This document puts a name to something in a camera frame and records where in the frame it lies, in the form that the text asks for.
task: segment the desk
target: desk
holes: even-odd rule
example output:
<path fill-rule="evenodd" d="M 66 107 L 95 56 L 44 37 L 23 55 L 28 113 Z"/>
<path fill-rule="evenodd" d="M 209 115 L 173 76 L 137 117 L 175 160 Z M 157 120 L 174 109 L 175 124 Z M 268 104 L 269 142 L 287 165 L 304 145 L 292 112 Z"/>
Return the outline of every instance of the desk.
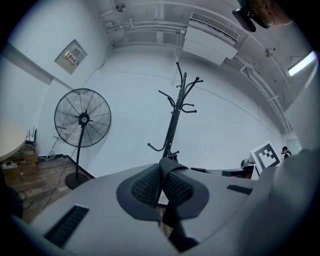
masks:
<path fill-rule="evenodd" d="M 16 153 L 25 144 L 26 137 L 18 124 L 0 117 L 0 161 Z"/>

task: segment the white wall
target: white wall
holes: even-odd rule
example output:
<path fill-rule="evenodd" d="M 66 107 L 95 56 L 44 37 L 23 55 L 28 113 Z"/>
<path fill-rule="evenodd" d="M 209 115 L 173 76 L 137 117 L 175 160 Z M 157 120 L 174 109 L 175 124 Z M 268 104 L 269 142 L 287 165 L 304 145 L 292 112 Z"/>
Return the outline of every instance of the white wall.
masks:
<path fill-rule="evenodd" d="M 38 115 L 49 85 L 0 55 L 0 116 L 21 125 L 25 134 L 37 128 Z"/>
<path fill-rule="evenodd" d="M 76 89 L 105 60 L 110 44 L 89 0 L 42 0 L 22 18 L 8 41 L 48 73 Z M 55 63 L 76 39 L 87 56 L 73 74 Z"/>
<path fill-rule="evenodd" d="M 73 74 L 69 74 L 55 59 L 74 39 L 87 56 Z M 21 55 L 54 77 L 47 85 L 1 57 L 4 64 L 0 74 L 0 114 L 18 121 L 26 130 L 35 126 L 38 155 L 44 156 L 56 141 L 54 111 L 59 100 L 70 88 L 82 88 L 90 75 L 102 66 L 110 40 L 91 1 L 42 0 L 22 18 L 8 41 Z M 70 148 L 59 139 L 54 152 L 71 155 Z M 88 163 L 83 162 L 85 159 L 82 155 L 84 167 Z"/>
<path fill-rule="evenodd" d="M 320 148 L 320 73 L 317 71 L 309 86 L 285 112 L 303 150 Z"/>
<path fill-rule="evenodd" d="M 87 165 L 99 177 L 134 166 L 157 163 L 171 118 L 171 106 L 158 90 L 177 98 L 179 89 L 171 86 L 175 56 L 164 47 L 123 47 L 114 50 L 105 65 L 87 82 L 108 102 L 112 123 L 106 140 Z M 180 58 L 187 82 L 196 76 L 204 80 L 187 96 L 197 113 L 181 113 L 172 150 L 188 167 L 232 169 L 249 157 L 250 150 L 271 141 L 282 147 L 278 129 L 266 114 L 260 124 L 259 106 L 242 93 L 241 87 L 254 86 L 234 71 L 188 56 Z M 177 75 L 175 85 L 180 82 Z"/>

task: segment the ceiling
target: ceiling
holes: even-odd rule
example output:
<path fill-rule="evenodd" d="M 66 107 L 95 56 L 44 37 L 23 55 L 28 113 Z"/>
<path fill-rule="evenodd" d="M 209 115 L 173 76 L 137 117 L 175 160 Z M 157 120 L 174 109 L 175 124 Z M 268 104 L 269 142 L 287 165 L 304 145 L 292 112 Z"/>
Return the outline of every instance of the ceiling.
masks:
<path fill-rule="evenodd" d="M 232 15 L 232 10 L 239 7 L 237 0 L 94 1 L 101 23 L 115 42 L 114 47 L 126 43 L 141 42 L 175 46 L 177 44 L 177 34 L 154 31 L 155 29 L 158 29 L 158 31 L 166 30 L 164 27 L 161 28 L 162 30 L 156 28 L 155 21 L 166 21 L 165 25 L 177 27 L 176 31 L 179 28 L 185 30 L 193 12 L 224 24 L 240 35 L 240 39 L 235 45 L 238 49 L 237 55 L 256 71 L 256 73 L 248 72 L 247 75 L 255 77 L 255 74 L 258 74 L 265 81 L 261 86 L 268 86 L 277 96 L 273 101 L 279 102 L 281 115 L 303 89 L 313 70 L 313 65 L 309 65 L 296 75 L 289 76 L 288 68 L 312 50 L 294 22 L 286 26 L 272 26 L 269 29 L 257 25 L 255 33 L 247 33 Z M 124 4 L 124 11 L 114 11 L 116 6 L 121 6 L 122 3 Z M 132 25 L 134 28 L 140 25 L 148 25 L 149 27 L 144 27 L 145 31 L 137 32 L 135 31 L 137 29 L 132 28 Z M 266 57 L 266 48 L 273 51 L 272 57 Z M 244 66 L 236 58 L 222 65 L 229 65 L 238 71 Z M 289 132 L 290 124 L 285 123 L 284 126 L 287 127 L 286 130 Z"/>

